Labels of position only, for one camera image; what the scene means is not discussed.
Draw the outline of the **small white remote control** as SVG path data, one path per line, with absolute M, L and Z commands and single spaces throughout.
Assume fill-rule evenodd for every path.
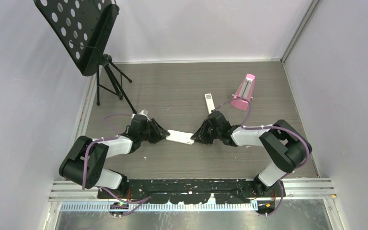
M 165 137 L 165 139 L 167 141 L 172 141 L 172 142 L 177 142 L 177 143 L 182 143 L 182 144 L 187 144 L 187 145 L 192 145 L 194 144 L 194 140 L 191 139 L 191 136 L 193 135 L 192 133 L 186 133 L 186 132 L 181 132 L 181 131 L 176 131 L 176 130 L 167 130 L 169 132 L 169 135 Z

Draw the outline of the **long white remote control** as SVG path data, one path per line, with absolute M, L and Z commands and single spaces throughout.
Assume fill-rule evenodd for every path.
M 211 93 L 206 93 L 204 95 L 205 101 L 206 101 L 206 105 L 207 105 L 207 111 L 209 114 L 211 114 L 214 110 L 215 110 L 215 104 L 212 98 L 212 94 Z

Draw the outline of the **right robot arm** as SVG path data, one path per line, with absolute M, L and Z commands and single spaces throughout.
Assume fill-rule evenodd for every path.
M 255 192 L 263 197 L 280 179 L 305 165 L 312 152 L 311 144 L 285 120 L 258 127 L 231 125 L 220 111 L 209 114 L 191 139 L 203 144 L 219 139 L 227 146 L 264 147 L 271 162 L 253 179 Z

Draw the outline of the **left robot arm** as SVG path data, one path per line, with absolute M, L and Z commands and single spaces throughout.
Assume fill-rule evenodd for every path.
M 145 111 L 134 114 L 126 130 L 110 138 L 79 136 L 59 167 L 59 175 L 79 184 L 83 189 L 105 187 L 116 198 L 123 198 L 128 191 L 125 176 L 104 168 L 105 160 L 135 152 L 142 142 L 156 144 L 170 133 Z

